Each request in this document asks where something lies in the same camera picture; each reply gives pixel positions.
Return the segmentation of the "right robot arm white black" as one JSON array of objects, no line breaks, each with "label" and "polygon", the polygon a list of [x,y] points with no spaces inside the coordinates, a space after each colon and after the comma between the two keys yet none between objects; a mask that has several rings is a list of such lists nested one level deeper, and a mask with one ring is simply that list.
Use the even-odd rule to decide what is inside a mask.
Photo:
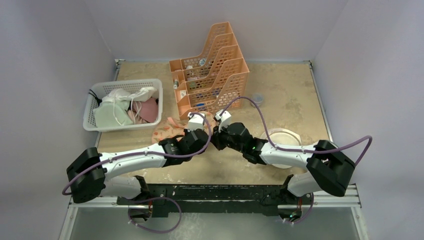
[{"label": "right robot arm white black", "polygon": [[343,197],[356,168],[355,163],[328,140],[283,151],[283,145],[252,136],[241,123],[215,126],[211,138],[217,150],[233,149],[251,164],[285,165],[305,169],[303,174],[286,178],[280,196],[288,204],[305,194],[325,191]]}]

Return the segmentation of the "white plastic basket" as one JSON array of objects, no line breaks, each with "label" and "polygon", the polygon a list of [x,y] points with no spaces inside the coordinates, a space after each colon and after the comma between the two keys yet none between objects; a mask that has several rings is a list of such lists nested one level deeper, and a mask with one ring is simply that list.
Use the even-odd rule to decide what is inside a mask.
[{"label": "white plastic basket", "polygon": [[83,115],[86,131],[153,129],[162,120],[163,84],[157,78],[93,85]]}]

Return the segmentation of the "floral mesh laundry bag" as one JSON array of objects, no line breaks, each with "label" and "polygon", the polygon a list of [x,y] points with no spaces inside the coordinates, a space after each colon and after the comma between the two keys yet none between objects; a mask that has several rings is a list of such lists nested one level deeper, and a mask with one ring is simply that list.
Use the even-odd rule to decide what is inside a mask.
[{"label": "floral mesh laundry bag", "polygon": [[[203,130],[209,135],[210,131],[217,125],[214,120],[212,113],[207,111],[200,111],[199,113],[204,114],[204,125]],[[153,131],[151,142],[158,144],[160,141],[170,138],[180,138],[184,136],[184,130],[187,130],[187,124],[189,119],[177,120],[172,117],[168,117],[166,121],[159,123]]]}]

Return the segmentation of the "white round mesh laundry bag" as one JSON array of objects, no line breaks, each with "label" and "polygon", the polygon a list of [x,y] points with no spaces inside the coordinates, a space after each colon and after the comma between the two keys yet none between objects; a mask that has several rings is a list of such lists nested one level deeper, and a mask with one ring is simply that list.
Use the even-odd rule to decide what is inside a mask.
[{"label": "white round mesh laundry bag", "polygon": [[[300,146],[302,140],[300,135],[290,131],[285,128],[272,128],[268,130],[268,135],[271,141],[277,145],[287,145],[287,146]],[[285,159],[283,161],[274,161],[272,163],[267,163],[268,165],[273,165],[274,167],[287,169],[290,167],[301,167],[302,164],[298,163],[298,159]]]}]

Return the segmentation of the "orange file organizer rack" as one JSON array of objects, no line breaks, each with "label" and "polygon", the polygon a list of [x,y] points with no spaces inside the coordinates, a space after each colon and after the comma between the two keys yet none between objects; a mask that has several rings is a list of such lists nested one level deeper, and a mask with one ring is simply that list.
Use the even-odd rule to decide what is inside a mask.
[{"label": "orange file organizer rack", "polygon": [[169,61],[178,117],[216,113],[243,96],[249,69],[229,22],[213,24],[201,53]]}]

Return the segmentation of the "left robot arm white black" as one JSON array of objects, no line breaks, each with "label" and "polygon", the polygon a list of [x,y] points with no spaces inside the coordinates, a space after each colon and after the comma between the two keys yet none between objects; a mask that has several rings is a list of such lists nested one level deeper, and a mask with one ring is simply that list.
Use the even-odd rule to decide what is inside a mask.
[{"label": "left robot arm white black", "polygon": [[210,140],[210,134],[196,129],[135,150],[100,153],[96,147],[89,147],[67,167],[69,182],[62,193],[81,204],[117,186],[127,189],[122,197],[142,205],[148,201],[149,191],[142,186],[141,177],[119,181],[119,176],[142,169],[181,165],[202,154]]}]

